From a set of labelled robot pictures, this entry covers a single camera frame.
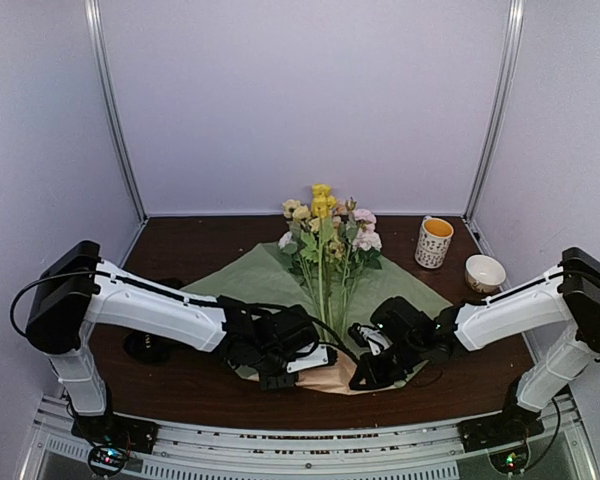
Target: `yellow flower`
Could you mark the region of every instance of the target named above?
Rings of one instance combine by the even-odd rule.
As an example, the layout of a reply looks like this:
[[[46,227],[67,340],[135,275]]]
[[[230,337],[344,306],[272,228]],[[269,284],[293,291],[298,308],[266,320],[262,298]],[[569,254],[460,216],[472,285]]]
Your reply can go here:
[[[284,216],[286,218],[291,218],[293,216],[293,212],[300,208],[302,204],[300,200],[287,200],[282,204],[282,208],[284,208]]]
[[[311,212],[306,205],[301,205],[293,211],[293,219],[301,222],[311,217]]]
[[[325,185],[324,183],[316,183],[313,185],[313,187],[311,187],[311,190],[313,191],[314,197],[328,197],[331,195],[331,187],[329,185]]]
[[[320,231],[320,219],[314,218],[309,221],[309,226],[311,227],[312,233],[318,233]]]
[[[330,210],[325,196],[321,195],[313,199],[311,211],[316,217],[326,218],[329,216]]]

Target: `flower bouquet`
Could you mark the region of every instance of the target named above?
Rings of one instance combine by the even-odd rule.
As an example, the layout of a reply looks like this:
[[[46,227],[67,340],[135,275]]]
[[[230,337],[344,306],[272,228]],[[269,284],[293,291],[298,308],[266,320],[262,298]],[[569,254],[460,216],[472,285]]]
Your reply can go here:
[[[308,291],[316,315],[344,337],[347,309],[361,273],[381,268],[382,242],[375,215],[357,208],[353,198],[339,202],[324,184],[312,190],[311,208],[299,200],[282,204],[289,231],[278,246],[285,266]],[[327,332],[320,334],[328,339]]]

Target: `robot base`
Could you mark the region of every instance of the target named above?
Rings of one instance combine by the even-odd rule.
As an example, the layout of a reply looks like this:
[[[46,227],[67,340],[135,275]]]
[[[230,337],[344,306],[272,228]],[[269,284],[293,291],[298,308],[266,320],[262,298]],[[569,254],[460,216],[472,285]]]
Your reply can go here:
[[[539,419],[522,422],[518,419],[507,419],[503,413],[497,413],[460,422],[458,431],[464,451],[473,452],[540,435],[544,432],[544,426]]]
[[[151,454],[158,435],[158,425],[146,420],[113,415],[114,428],[103,433],[100,428],[90,428],[89,422],[79,417],[73,422],[71,434],[97,444],[106,444],[121,450],[133,450],[138,453]]]

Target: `mug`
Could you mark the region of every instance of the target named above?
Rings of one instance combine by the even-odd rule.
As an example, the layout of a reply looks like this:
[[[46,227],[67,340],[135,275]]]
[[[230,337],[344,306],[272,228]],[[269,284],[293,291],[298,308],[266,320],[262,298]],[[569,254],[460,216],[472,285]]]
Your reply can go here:
[[[441,218],[427,215],[420,225],[420,237],[416,248],[416,262],[424,268],[438,268],[442,265],[451,237],[453,226]]]

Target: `white flower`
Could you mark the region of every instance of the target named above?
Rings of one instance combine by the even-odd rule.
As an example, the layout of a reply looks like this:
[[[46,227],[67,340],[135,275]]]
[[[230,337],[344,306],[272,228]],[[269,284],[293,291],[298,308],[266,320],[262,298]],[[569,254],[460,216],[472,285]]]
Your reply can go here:
[[[291,218],[293,212],[296,208],[300,208],[300,200],[287,200],[282,204],[282,208],[284,209],[284,216],[286,218]]]
[[[306,220],[311,217],[311,212],[309,208],[305,205],[301,205],[293,211],[292,217],[294,220],[301,222],[302,220]]]
[[[380,235],[376,232],[365,232],[363,229],[358,230],[358,235],[356,235],[356,238],[353,240],[353,249],[362,249],[365,252],[368,252],[372,248],[375,248],[376,250],[382,249]]]
[[[318,233],[320,231],[320,219],[316,217],[309,220],[309,226],[311,227],[311,233]]]
[[[278,247],[282,250],[284,247],[291,243],[293,234],[291,232],[285,233],[280,240],[278,240]]]

